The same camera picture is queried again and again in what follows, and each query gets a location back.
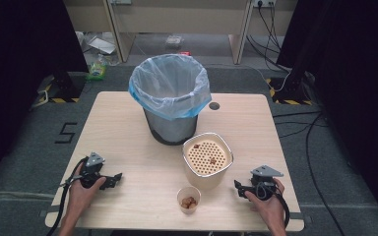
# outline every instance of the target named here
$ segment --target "wooden table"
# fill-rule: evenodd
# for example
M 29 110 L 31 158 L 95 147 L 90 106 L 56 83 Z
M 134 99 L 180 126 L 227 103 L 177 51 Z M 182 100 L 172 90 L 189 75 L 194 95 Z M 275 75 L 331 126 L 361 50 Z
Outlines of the wooden table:
M 142 107 L 126 91 L 101 92 L 92 108 L 63 179 L 77 162 L 92 151 L 105 158 L 100 171 L 123 178 L 115 188 L 99 191 L 77 227 L 149 230 L 267 231 L 252 204 L 237 195 L 233 181 L 250 185 L 250 171 L 267 164 L 284 174 L 284 198 L 295 214 L 300 212 L 284 160 L 284 153 L 269 104 L 261 94 L 213 93 L 219 110 L 208 106 L 199 114 L 196 134 L 214 132 L 222 136 L 234 155 L 222 182 L 202 199 L 194 214 L 180 211 L 176 194 L 189 186 L 184 174 L 182 146 L 157 142 Z M 60 204 L 60 188 L 52 205 Z M 57 213 L 50 212 L 45 224 L 52 226 Z M 291 219 L 287 231 L 300 231 L 302 219 Z

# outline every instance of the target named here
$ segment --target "small cup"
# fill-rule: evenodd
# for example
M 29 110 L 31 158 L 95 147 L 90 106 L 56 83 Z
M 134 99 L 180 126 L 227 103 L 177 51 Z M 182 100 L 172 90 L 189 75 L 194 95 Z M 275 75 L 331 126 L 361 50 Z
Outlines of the small cup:
M 194 207 L 186 208 L 182 206 L 183 200 L 187 200 L 188 198 L 192 197 L 196 201 L 196 205 Z M 179 204 L 180 209 L 183 213 L 191 214 L 195 212 L 196 208 L 201 201 L 201 192 L 195 187 L 185 187 L 179 190 L 177 193 L 177 203 Z

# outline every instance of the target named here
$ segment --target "yellow black tape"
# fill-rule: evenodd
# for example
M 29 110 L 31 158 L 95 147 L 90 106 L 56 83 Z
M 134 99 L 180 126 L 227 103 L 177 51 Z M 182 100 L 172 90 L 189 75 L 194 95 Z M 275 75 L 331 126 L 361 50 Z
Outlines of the yellow black tape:
M 266 82 L 268 85 L 272 79 L 266 79 Z M 306 91 L 304 90 L 300 94 L 296 93 L 292 97 L 286 96 L 286 94 L 282 95 L 281 91 L 275 91 L 271 86 L 269 86 L 270 89 L 270 96 L 272 98 L 272 101 L 274 103 L 279 104 L 288 104 L 288 105 L 312 105 L 312 101 L 309 100 L 308 95 L 306 94 Z
M 55 102 L 55 103 L 66 103 L 66 102 L 78 102 L 79 101 L 78 97 L 57 97 L 57 95 L 51 96 L 52 90 L 58 89 L 58 88 L 55 88 L 55 87 L 52 86 L 53 81 L 54 81 L 54 78 L 50 81 L 50 83 L 44 89 L 49 94 L 48 101 Z M 39 101 L 42 102 L 44 100 L 45 100 L 45 96 L 43 96 Z

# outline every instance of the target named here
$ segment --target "plastic bag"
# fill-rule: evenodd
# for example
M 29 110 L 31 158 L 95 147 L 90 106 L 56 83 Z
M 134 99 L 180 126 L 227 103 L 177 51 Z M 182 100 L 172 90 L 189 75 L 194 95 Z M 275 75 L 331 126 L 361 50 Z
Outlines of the plastic bag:
M 128 90 L 145 109 L 167 120 L 195 117 L 212 100 L 207 70 L 179 54 L 144 61 L 134 69 Z
M 106 60 L 103 58 L 103 55 L 98 54 L 97 60 L 91 64 L 86 79 L 89 81 L 101 81 L 105 77 L 105 71 Z

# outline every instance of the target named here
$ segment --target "white container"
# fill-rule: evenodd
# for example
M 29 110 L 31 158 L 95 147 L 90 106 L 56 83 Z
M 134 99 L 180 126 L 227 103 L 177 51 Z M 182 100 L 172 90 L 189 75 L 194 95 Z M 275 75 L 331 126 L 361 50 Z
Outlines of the white container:
M 233 162 L 229 146 L 215 133 L 201 134 L 186 141 L 183 157 L 186 178 L 200 190 L 216 187 Z

